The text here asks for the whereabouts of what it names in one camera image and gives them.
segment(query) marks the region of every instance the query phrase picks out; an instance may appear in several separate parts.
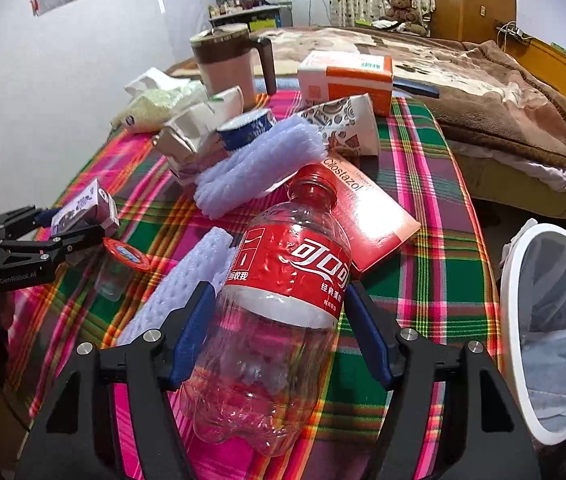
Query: silver screw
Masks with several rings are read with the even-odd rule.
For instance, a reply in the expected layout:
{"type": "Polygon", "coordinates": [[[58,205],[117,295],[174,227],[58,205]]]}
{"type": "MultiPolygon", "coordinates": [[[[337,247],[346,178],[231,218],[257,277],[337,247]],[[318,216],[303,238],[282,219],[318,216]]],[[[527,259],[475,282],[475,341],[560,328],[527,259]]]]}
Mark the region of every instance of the silver screw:
{"type": "Polygon", "coordinates": [[[400,336],[405,339],[405,341],[414,341],[418,337],[418,332],[413,328],[404,328],[400,331],[400,336]]]}
{"type": "Polygon", "coordinates": [[[87,355],[94,349],[94,345],[92,343],[81,343],[76,347],[76,352],[80,355],[87,355]]]}
{"type": "Polygon", "coordinates": [[[156,330],[155,328],[148,330],[143,334],[143,339],[145,339],[148,343],[158,341],[160,339],[160,330],[156,330]]]}
{"type": "Polygon", "coordinates": [[[483,350],[483,346],[480,341],[470,341],[467,343],[467,348],[469,348],[470,352],[473,354],[480,354],[483,350]]]}

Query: red label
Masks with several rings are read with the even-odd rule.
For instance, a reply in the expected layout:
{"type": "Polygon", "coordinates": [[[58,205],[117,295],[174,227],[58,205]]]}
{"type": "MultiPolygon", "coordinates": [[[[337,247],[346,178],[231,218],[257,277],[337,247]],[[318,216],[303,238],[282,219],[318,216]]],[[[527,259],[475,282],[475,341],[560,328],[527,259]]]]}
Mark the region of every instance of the red label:
{"type": "Polygon", "coordinates": [[[298,225],[247,231],[225,285],[245,285],[306,301],[338,319],[350,258],[329,238],[298,225]]]}

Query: blue and white paper cup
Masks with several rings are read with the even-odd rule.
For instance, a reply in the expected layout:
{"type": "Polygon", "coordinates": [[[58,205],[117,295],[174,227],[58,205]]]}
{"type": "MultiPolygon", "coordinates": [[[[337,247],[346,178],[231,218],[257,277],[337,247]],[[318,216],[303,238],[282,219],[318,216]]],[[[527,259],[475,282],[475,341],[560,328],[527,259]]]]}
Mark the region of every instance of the blue and white paper cup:
{"type": "Polygon", "coordinates": [[[227,121],[218,127],[218,134],[228,152],[247,146],[252,140],[268,131],[276,120],[272,110],[252,110],[227,121]]]}

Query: brown blanket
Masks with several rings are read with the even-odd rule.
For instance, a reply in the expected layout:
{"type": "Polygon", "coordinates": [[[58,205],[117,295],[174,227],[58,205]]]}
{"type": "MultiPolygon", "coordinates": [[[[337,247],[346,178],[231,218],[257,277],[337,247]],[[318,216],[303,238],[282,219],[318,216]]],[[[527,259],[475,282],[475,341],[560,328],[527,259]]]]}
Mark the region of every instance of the brown blanket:
{"type": "Polygon", "coordinates": [[[361,28],[292,28],[261,34],[274,46],[277,75],[296,75],[312,50],[390,55],[395,76],[440,89],[440,99],[420,99],[448,139],[566,168],[566,98],[493,41],[461,43],[361,28]]]}

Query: plaid tablecloth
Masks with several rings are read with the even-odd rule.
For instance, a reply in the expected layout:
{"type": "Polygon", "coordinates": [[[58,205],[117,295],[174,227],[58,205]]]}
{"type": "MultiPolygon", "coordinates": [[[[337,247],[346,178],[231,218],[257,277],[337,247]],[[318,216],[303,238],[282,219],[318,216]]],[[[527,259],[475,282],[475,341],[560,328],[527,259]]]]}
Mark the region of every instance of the plaid tablecloth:
{"type": "MultiPolygon", "coordinates": [[[[264,101],[277,118],[284,118],[298,106],[300,96],[279,92],[264,101]]],[[[413,326],[437,343],[483,341],[500,364],[498,298],[487,251],[461,173],[436,121],[418,101],[394,98],[392,116],[379,119],[378,126],[383,151],[375,179],[423,227],[365,276],[365,286],[378,303],[397,313],[401,326],[413,326]]],[[[93,157],[59,204],[95,176],[115,197],[122,219],[120,238],[146,252],[153,271],[136,277],[117,302],[93,290],[101,257],[80,269],[63,266],[52,285],[18,293],[8,384],[32,415],[76,345],[86,340],[110,346],[160,279],[212,226],[226,229],[238,241],[254,215],[285,199],[278,190],[210,221],[196,208],[191,193],[174,181],[149,136],[125,132],[93,157]]],[[[38,238],[46,235],[40,232],[38,238]]],[[[432,393],[418,476],[426,475],[432,465],[442,393],[439,386],[432,393]]],[[[389,396],[367,371],[344,316],[316,410],[285,456],[265,458],[240,439],[220,446],[204,444],[178,414],[177,395],[171,400],[190,460],[204,480],[358,480],[389,404],[389,396]]],[[[126,472],[140,478],[124,386],[117,387],[116,402],[126,472]]]]}

